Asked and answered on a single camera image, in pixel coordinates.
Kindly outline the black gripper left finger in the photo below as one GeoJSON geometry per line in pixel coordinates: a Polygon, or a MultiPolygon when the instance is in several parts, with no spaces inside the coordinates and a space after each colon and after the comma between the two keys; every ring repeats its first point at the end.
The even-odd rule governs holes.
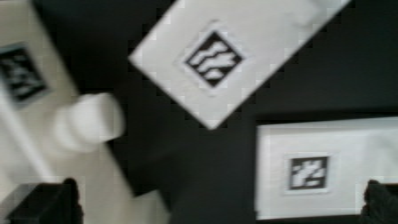
{"type": "Polygon", "coordinates": [[[4,199],[4,224],[82,224],[77,181],[22,184],[4,199]]]}

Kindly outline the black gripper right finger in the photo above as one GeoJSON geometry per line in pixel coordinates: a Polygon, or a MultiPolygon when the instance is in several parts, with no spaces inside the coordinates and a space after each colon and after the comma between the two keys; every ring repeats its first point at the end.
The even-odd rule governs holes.
{"type": "Polygon", "coordinates": [[[398,196],[377,180],[368,181],[359,223],[398,224],[398,196]]]}

